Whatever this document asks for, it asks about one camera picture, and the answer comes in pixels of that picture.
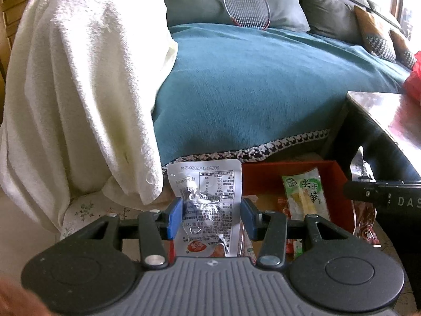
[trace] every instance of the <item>blue blanket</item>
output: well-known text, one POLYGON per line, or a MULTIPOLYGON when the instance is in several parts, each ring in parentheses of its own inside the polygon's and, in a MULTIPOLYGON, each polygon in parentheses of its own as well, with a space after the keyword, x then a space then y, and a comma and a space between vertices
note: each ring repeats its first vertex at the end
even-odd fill
POLYGON ((162 165, 331 127, 348 90, 400 92, 409 71, 361 46, 281 29, 170 28, 179 52, 153 112, 162 165))

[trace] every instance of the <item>hand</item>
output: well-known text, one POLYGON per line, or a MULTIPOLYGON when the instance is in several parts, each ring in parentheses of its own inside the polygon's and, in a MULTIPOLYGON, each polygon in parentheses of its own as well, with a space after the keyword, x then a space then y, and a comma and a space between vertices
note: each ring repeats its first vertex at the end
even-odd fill
POLYGON ((0 278, 0 315, 53 316, 35 294, 5 278, 0 278))

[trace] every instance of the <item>table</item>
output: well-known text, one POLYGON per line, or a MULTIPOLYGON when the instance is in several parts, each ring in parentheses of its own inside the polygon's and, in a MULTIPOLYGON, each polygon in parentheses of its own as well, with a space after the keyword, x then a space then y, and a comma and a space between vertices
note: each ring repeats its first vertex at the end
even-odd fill
MULTIPOLYGON (((406 95, 349 91, 321 155, 336 160, 350 178, 349 165, 359 146, 377 180, 421 180, 420 104, 406 95)), ((387 212, 379 212, 377 220, 392 241, 421 308, 421 220, 387 212)))

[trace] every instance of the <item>gray ribbed panel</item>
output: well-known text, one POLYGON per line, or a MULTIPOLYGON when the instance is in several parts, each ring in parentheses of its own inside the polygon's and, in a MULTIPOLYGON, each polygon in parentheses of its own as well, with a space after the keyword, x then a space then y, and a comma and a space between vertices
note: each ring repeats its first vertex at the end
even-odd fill
MULTIPOLYGON (((328 316, 297 297, 282 274, 248 258, 178 258, 149 271, 125 300, 95 316, 328 316)), ((393 311, 378 316, 397 316, 393 311)))

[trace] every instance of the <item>red plastic bag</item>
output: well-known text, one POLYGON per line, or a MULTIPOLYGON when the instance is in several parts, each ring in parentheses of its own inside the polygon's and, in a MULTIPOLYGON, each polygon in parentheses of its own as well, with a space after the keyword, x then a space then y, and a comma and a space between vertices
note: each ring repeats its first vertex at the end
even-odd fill
POLYGON ((421 51, 415 54, 416 62, 409 77, 403 82, 406 93, 417 101, 421 101, 421 51))

